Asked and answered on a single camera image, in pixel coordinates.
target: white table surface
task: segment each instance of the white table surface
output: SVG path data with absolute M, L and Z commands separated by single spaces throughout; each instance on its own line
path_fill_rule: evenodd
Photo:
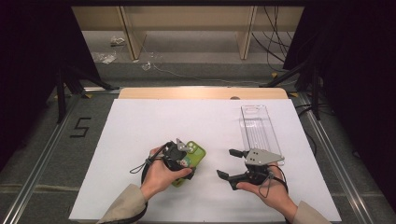
M 239 124 L 241 105 L 265 105 L 285 156 L 290 197 L 303 200 L 330 221 L 341 221 L 290 100 L 115 100 L 70 219 L 97 221 L 141 173 L 149 150 L 180 138 L 206 150 L 192 180 L 155 195 L 141 221 L 271 222 L 284 221 L 257 196 L 232 190 L 216 170 L 230 175 L 246 171 L 243 159 L 229 149 L 244 150 Z

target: green phone case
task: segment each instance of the green phone case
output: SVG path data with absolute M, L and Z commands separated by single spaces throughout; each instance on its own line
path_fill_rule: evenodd
M 190 147 L 192 151 L 187 152 L 187 155 L 184 157 L 182 162 L 185 162 L 185 165 L 188 167 L 197 167 L 199 162 L 206 155 L 206 151 L 193 141 L 188 142 L 186 146 Z M 184 181 L 185 179 L 180 178 L 172 182 L 172 185 L 178 188 L 184 183 Z

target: sleeve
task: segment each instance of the sleeve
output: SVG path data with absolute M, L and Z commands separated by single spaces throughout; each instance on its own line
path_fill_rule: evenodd
M 146 200 L 142 191 L 131 184 L 110 205 L 98 223 L 131 223 L 132 217 L 142 213 L 145 208 Z
M 300 202 L 293 224 L 328 224 L 330 223 L 321 213 L 305 202 Z

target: hand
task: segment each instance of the hand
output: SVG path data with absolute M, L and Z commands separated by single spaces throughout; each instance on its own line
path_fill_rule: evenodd
M 153 155 L 158 150 L 158 147 L 152 149 L 150 151 L 150 155 Z M 179 171 L 170 171 L 162 160 L 156 160 L 148 168 L 145 180 L 143 181 L 140 189 L 142 190 L 146 201 L 148 201 L 156 193 L 166 190 L 174 180 L 184 177 L 191 172 L 192 169 L 190 168 L 185 168 Z
M 270 163 L 270 165 L 277 166 L 277 163 Z M 274 173 L 274 176 L 283 180 L 282 173 L 276 167 L 270 166 L 270 169 Z M 252 185 L 248 182 L 240 182 L 236 187 L 256 194 L 265 204 L 280 212 L 290 223 L 292 223 L 297 212 L 297 205 L 291 200 L 285 187 L 281 183 L 274 179 L 271 180 L 270 185 L 269 182 L 270 180 L 267 180 L 261 188 L 260 186 Z

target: aluminum rail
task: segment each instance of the aluminum rail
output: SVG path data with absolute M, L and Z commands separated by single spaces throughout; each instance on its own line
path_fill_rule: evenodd
M 310 101 L 305 93 L 301 93 L 301 96 L 301 101 L 304 105 L 310 104 Z M 353 211 L 355 212 L 359 223 L 374 223 L 374 220 L 370 215 L 366 203 L 364 202 L 357 188 L 353 184 L 352 179 L 347 173 L 346 167 L 341 162 L 340 157 L 338 156 L 334 146 L 332 145 L 332 141 L 330 140 L 329 136 L 326 134 L 320 120 L 317 120 L 311 111 L 309 111 L 307 115 L 309 121 L 314 127 L 320 143 L 323 146 L 323 149 L 330 161 L 330 164 L 332 165 L 335 175 L 340 181 L 341 187 L 343 188 L 349 200 L 349 203 L 352 206 Z
M 64 119 L 61 123 L 56 124 L 54 131 L 52 132 L 49 141 L 47 142 L 44 150 L 42 151 L 40 157 L 35 164 L 32 172 L 29 174 L 29 177 L 23 184 L 21 191 L 19 192 L 18 196 L 16 197 L 14 203 L 10 206 L 6 218 L 3 221 L 3 224 L 16 224 L 21 218 L 23 210 L 25 209 L 26 205 L 28 204 L 33 191 L 35 190 L 35 186 L 38 183 L 38 180 L 42 176 L 51 156 L 53 150 L 58 145 L 58 142 L 62 136 L 64 131 L 64 127 L 67 124 L 68 118 L 72 113 L 73 109 L 75 108 L 80 95 L 73 95 L 69 102 L 69 108 L 64 116 Z

